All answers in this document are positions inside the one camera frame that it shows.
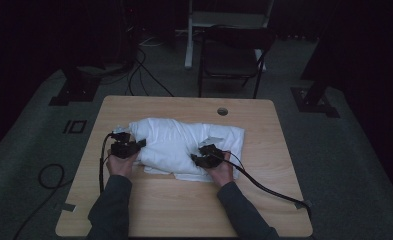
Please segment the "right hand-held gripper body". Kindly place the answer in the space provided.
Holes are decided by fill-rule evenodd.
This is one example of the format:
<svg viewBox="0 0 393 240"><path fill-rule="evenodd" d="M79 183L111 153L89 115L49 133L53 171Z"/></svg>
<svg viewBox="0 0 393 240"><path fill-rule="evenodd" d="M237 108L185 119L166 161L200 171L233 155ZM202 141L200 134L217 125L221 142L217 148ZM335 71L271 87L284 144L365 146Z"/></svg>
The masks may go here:
<svg viewBox="0 0 393 240"><path fill-rule="evenodd" d="M215 146L222 138L208 137L200 143L198 165L202 168L215 168L223 159L223 152Z"/></svg>

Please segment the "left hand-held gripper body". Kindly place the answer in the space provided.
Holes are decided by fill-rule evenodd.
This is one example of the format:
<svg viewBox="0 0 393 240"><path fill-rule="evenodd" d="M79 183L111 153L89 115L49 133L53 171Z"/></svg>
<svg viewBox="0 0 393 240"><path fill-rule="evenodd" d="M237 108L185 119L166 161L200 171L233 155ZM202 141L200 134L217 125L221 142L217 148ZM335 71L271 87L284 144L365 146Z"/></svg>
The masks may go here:
<svg viewBox="0 0 393 240"><path fill-rule="evenodd" d="M111 144L111 154L126 159L139 151L139 145L135 140L132 140L132 135L123 127L115 128L111 135L114 142Z"/></svg>

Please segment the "white skirt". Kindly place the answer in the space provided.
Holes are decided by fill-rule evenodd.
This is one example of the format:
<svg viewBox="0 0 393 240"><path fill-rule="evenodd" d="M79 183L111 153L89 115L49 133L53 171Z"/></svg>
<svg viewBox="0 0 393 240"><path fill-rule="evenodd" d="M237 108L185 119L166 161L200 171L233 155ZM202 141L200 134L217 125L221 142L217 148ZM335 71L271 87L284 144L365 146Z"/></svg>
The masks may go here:
<svg viewBox="0 0 393 240"><path fill-rule="evenodd" d="M212 178L191 159L200 155L199 148L214 144L230 150L238 163L245 130L235 126L207 123L184 123L174 119L146 118L131 122L129 132L137 140L145 140L137 160L148 174L173 174L177 180L211 182Z"/></svg>

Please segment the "person's left hand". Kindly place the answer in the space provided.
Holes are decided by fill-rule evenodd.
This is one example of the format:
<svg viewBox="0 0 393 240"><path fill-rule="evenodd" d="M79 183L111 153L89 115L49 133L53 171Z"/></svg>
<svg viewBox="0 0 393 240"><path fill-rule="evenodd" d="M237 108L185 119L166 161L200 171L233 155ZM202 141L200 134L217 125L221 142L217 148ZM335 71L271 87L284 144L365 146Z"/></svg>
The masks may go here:
<svg viewBox="0 0 393 240"><path fill-rule="evenodd" d="M136 158L137 154L134 154L128 158L119 158L115 155L110 155L107 160L109 174L130 178Z"/></svg>

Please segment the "person's right hand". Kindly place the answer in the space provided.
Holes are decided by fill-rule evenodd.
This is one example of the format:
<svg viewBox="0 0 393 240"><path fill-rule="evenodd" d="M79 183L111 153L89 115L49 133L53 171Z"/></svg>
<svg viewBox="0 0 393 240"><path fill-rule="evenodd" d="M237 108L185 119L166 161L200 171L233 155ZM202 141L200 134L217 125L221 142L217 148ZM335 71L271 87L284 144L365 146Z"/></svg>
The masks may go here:
<svg viewBox="0 0 393 240"><path fill-rule="evenodd" d="M228 163L231 153L224 152L223 156L224 161L222 161L218 166L206 169L206 172L218 187L223 187L224 185L234 181L233 166Z"/></svg>

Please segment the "black stand base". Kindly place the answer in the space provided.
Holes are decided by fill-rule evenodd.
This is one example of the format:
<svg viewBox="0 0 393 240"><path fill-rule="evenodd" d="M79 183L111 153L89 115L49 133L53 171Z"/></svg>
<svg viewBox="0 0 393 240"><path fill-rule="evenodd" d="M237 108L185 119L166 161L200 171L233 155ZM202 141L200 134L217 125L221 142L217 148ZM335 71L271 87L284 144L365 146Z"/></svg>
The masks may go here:
<svg viewBox="0 0 393 240"><path fill-rule="evenodd" d="M329 118L339 118L338 111L325 95L332 80L331 70L328 67L307 66L301 78L313 80L313 84L309 88L290 88L298 110L305 113L322 113Z"/></svg>
<svg viewBox="0 0 393 240"><path fill-rule="evenodd" d="M100 77L80 71L75 66L61 69L66 81L50 106L67 106L70 102L92 102L101 82Z"/></svg>

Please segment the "black folding chair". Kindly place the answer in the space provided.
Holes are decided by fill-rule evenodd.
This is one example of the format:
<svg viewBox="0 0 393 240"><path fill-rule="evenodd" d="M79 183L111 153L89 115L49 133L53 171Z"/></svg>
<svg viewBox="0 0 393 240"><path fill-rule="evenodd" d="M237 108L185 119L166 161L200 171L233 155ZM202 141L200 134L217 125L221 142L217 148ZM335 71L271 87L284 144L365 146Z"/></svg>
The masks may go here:
<svg viewBox="0 0 393 240"><path fill-rule="evenodd" d="M243 79L245 86L255 78L252 98L257 97L265 56L276 40L273 30L265 27L213 25L202 33L198 69L198 96L203 79Z"/></svg>

